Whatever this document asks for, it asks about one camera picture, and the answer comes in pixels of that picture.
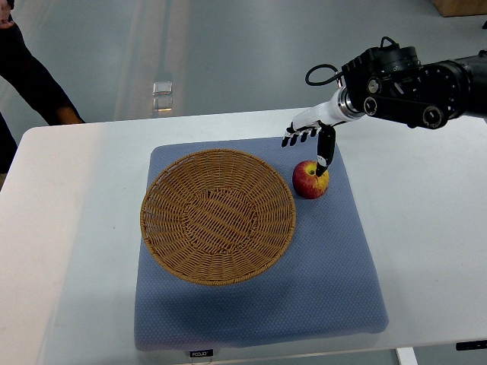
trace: white table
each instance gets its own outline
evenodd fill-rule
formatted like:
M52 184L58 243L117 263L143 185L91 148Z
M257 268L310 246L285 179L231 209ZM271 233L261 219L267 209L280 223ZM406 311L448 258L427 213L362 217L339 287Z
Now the white table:
M0 363L187 363L182 351L145 354L133 344L150 153L164 144L280 136L300 111L28 131L0 192ZM337 127L337 141L387 330L221 349L214 362L487 338L484 121L462 117L428 131L364 117Z

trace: mat label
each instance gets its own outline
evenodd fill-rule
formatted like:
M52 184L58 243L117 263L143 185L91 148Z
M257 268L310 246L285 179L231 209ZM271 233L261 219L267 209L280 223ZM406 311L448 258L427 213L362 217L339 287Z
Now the mat label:
M213 356L213 350L190 351L189 357L210 357Z

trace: cardboard box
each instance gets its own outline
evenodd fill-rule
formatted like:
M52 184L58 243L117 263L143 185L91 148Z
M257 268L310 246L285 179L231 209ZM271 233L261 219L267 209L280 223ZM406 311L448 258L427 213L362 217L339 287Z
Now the cardboard box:
M444 17L487 14L487 0L433 0Z

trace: round basket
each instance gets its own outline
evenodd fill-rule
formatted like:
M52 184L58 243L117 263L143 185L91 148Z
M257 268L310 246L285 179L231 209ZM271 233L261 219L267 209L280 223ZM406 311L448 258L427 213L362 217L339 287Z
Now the round basket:
M291 242L294 199L274 168L241 151L189 154L149 187L142 237L155 260L186 281L228 285L274 265Z

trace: person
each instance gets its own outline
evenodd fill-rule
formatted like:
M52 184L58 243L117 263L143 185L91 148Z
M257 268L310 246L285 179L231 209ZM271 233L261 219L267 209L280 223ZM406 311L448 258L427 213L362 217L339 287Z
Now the person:
M25 46L12 9L14 0L0 0L0 76L49 125L84 123L65 91ZM0 189L16 151L17 143L0 113Z

